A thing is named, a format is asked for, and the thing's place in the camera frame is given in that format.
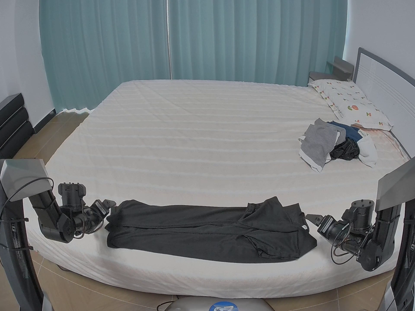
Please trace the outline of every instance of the black pants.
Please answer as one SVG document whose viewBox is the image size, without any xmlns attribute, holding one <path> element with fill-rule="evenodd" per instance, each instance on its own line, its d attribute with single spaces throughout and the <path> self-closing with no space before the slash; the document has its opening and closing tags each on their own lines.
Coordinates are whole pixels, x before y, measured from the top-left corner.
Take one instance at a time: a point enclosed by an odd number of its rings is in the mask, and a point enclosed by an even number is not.
<svg viewBox="0 0 415 311">
<path fill-rule="evenodd" d="M 317 246 L 299 204 L 283 207 L 277 197 L 247 207 L 126 200 L 107 220 L 111 248 L 222 262 L 284 262 Z"/>
</svg>

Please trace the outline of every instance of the black baseboard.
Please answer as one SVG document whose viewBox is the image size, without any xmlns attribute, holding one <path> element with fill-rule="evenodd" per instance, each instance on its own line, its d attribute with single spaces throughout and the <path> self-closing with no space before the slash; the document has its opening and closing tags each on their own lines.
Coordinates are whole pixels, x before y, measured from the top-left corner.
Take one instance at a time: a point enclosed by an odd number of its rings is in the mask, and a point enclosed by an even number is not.
<svg viewBox="0 0 415 311">
<path fill-rule="evenodd" d="M 47 116 L 45 116 L 35 127 L 34 133 L 38 133 L 46 124 L 52 120 L 52 118 L 56 115 L 56 110 L 53 109 Z"/>
</svg>

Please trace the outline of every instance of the teal curtain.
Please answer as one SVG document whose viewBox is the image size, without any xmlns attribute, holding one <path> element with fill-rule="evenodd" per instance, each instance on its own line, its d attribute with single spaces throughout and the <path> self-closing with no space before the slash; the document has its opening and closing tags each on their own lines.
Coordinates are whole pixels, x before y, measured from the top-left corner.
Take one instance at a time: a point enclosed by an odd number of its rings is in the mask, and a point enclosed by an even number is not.
<svg viewBox="0 0 415 311">
<path fill-rule="evenodd" d="M 57 111 L 95 108 L 120 83 L 170 79 L 166 0 L 40 0 Z"/>
<path fill-rule="evenodd" d="M 172 77 L 305 86 L 346 21 L 347 0 L 169 0 Z"/>
</svg>

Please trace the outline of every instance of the wall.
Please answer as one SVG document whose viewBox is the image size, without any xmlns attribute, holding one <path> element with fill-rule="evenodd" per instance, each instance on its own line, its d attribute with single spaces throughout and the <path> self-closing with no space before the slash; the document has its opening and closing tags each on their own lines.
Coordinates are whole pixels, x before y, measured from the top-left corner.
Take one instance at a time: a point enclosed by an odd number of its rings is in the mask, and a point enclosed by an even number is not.
<svg viewBox="0 0 415 311">
<path fill-rule="evenodd" d="M 415 78 L 415 0 L 349 0 L 344 59 L 359 47 Z"/>
<path fill-rule="evenodd" d="M 39 0 L 0 0 L 0 101 L 21 92 L 35 126 L 54 109 L 41 54 Z"/>
</svg>

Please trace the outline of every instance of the round blue logo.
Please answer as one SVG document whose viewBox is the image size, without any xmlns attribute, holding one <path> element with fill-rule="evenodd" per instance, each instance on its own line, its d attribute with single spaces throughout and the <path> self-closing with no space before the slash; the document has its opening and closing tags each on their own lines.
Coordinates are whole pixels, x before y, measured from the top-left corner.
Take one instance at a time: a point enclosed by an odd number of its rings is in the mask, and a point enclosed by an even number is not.
<svg viewBox="0 0 415 311">
<path fill-rule="evenodd" d="M 209 311 L 239 311 L 239 309 L 235 304 L 231 302 L 222 301 L 213 304 L 210 307 Z"/>
</svg>

